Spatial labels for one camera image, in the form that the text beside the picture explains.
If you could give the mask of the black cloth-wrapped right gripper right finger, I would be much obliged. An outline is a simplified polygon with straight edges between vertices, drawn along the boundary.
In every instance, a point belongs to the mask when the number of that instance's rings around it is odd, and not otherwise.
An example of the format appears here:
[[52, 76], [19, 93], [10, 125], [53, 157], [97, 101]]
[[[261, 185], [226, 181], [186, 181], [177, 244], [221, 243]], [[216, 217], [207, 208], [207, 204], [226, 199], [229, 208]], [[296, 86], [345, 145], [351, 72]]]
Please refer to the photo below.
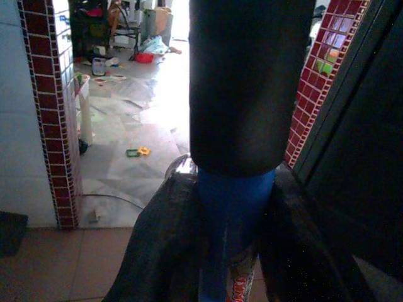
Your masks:
[[315, 206], [291, 169], [280, 164], [259, 238], [269, 301], [375, 301], [353, 256], [315, 221]]

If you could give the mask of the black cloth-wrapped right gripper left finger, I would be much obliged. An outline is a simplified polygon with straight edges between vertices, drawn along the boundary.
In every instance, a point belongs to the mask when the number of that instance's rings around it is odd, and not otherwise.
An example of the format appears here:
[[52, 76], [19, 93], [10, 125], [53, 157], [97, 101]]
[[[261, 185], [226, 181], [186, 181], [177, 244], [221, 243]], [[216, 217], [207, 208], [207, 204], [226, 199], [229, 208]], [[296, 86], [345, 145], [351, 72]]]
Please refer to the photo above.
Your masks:
[[197, 301], [202, 259], [202, 208], [197, 166], [175, 159], [132, 230], [104, 301]]

